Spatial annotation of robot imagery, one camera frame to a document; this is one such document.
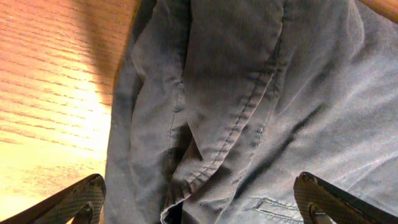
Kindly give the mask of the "dark blue shorts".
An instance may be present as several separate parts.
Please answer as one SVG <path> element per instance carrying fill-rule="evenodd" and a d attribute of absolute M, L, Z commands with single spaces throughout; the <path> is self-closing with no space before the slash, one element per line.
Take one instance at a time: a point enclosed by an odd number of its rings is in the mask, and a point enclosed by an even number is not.
<path fill-rule="evenodd" d="M 301 223 L 303 171 L 397 213 L 397 24 L 359 1 L 142 1 L 105 222 Z"/>

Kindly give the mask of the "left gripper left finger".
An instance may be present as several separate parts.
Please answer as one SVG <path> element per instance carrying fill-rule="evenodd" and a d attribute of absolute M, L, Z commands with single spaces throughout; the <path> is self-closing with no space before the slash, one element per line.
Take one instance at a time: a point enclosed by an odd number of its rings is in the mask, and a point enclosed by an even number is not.
<path fill-rule="evenodd" d="M 106 185 L 103 176 L 91 174 L 1 223 L 98 224 L 105 197 Z"/>

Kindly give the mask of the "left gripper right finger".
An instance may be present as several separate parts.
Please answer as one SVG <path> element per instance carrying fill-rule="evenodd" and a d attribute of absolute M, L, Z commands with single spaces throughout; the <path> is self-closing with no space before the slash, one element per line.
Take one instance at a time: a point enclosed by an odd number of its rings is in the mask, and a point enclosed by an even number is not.
<path fill-rule="evenodd" d="M 294 182 L 294 198 L 304 224 L 390 224 L 397 217 L 309 173 Z"/>

